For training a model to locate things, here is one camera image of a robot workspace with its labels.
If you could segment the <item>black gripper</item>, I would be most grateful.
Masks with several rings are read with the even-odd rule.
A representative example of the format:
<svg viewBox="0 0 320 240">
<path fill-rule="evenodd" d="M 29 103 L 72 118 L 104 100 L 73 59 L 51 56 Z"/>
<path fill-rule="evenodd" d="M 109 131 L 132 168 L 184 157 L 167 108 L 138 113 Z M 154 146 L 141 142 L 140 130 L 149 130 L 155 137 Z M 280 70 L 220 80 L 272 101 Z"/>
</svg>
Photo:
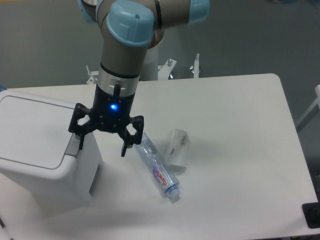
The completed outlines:
<svg viewBox="0 0 320 240">
<path fill-rule="evenodd" d="M 144 131 L 144 117 L 142 115 L 130 117 L 134 97 L 134 94 L 113 96 L 97 86 L 91 109 L 81 103 L 76 103 L 68 131 L 79 137 L 78 149 L 83 149 L 85 136 L 97 129 L 119 135 L 123 140 L 121 157 L 124 157 L 127 149 L 132 148 L 133 145 L 140 145 Z M 85 117 L 89 119 L 79 124 L 79 120 Z M 134 134 L 130 134 L 127 129 L 130 124 L 135 129 Z"/>
</svg>

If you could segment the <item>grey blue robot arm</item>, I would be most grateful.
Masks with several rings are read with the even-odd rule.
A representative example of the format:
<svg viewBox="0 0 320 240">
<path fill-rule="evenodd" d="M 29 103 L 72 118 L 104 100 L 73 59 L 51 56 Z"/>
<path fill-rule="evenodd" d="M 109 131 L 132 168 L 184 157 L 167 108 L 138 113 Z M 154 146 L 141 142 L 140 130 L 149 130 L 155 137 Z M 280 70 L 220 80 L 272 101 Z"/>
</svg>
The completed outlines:
<svg viewBox="0 0 320 240">
<path fill-rule="evenodd" d="M 99 26 L 103 38 L 93 105 L 75 105 L 69 132 L 80 144 L 95 130 L 116 133 L 122 153 L 142 141 L 144 118 L 130 115 L 150 43 L 158 30 L 206 19 L 208 0 L 80 0 L 84 19 Z"/>
</svg>

